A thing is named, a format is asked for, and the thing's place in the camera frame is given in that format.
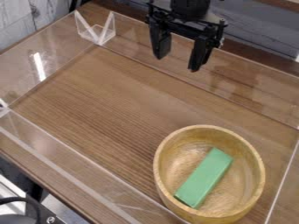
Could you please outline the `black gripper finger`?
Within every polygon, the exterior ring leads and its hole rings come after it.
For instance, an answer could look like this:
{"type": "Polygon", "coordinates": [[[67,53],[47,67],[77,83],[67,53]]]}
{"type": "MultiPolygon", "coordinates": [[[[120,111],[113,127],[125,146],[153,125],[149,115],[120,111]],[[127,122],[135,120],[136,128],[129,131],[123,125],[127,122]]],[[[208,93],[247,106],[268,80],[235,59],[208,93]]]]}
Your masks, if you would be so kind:
{"type": "Polygon", "coordinates": [[[194,48],[191,50],[191,57],[188,62],[188,69],[192,72],[199,71],[202,66],[207,63],[211,56],[211,50],[211,40],[204,36],[199,36],[194,41],[194,48]]]}
{"type": "Polygon", "coordinates": [[[172,35],[156,22],[149,24],[149,37],[153,56],[160,60],[171,51],[172,35]]]}

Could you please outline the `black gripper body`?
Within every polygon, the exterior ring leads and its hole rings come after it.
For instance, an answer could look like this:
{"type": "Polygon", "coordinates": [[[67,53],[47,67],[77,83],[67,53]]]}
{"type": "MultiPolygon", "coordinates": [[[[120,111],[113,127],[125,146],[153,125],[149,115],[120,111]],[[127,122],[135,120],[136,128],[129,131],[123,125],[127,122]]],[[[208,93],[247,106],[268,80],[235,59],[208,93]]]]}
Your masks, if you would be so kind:
{"type": "Polygon", "coordinates": [[[211,0],[149,0],[145,22],[156,22],[168,32],[196,39],[200,35],[210,39],[212,46],[223,45],[224,28],[228,22],[211,11],[211,0]]]}

